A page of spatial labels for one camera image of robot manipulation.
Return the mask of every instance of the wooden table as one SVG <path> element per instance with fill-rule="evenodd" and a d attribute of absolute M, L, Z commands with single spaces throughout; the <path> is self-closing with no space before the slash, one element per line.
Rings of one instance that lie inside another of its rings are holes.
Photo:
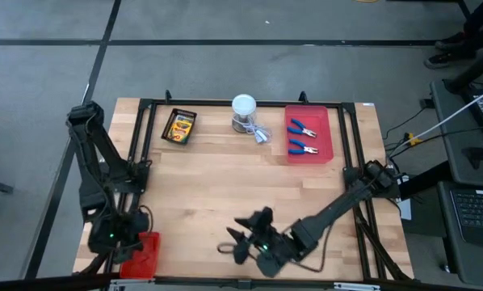
<path fill-rule="evenodd" d="M 118 99 L 109 135 L 123 158 L 127 157 L 139 99 Z M 363 152 L 366 160 L 384 164 L 384 146 L 376 110 L 371 103 L 357 103 Z M 154 228 L 161 234 L 155 276 L 200 278 L 265 277 L 252 259 L 236 265 L 231 255 L 216 251 L 216 245 L 233 242 L 226 226 L 241 230 L 234 217 L 249 217 L 269 206 L 278 230 L 296 219 L 315 214 L 344 192 L 344 156 L 338 115 L 328 110 L 334 158 L 324 165 L 288 165 L 286 159 L 284 108 L 258 108 L 257 122 L 272 130 L 270 143 L 257 145 L 254 136 L 231 128 L 230 107 L 179 106 L 198 113 L 189 143 L 175 145 L 161 139 L 172 106 L 157 106 L 149 158 L 153 165 L 141 203 L 153 211 Z M 351 121 L 346 116 L 351 156 L 356 160 Z M 142 137 L 136 154 L 141 155 Z M 394 205 L 374 199 L 380 241 L 402 271 L 413 276 L 401 219 Z M 86 246 L 90 224 L 84 226 L 74 271 L 82 270 L 95 257 Z M 371 245 L 367 254 L 372 275 L 376 262 Z M 303 263 L 318 267 L 321 247 Z M 350 212 L 340 217 L 331 232 L 325 269 L 308 272 L 288 264 L 275 279 L 362 280 L 355 222 Z"/>

